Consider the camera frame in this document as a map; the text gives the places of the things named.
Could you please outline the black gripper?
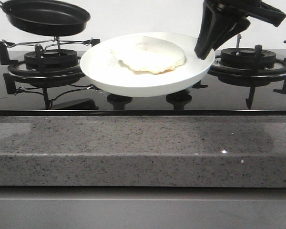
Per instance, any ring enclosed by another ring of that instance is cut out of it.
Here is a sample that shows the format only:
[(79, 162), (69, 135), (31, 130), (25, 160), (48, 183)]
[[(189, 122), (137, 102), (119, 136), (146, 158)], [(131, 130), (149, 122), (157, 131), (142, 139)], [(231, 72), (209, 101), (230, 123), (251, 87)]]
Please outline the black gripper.
[(245, 31), (253, 17), (278, 27), (286, 18), (281, 10), (261, 0), (205, 0), (202, 23), (194, 48), (198, 58), (205, 59), (232, 37)]

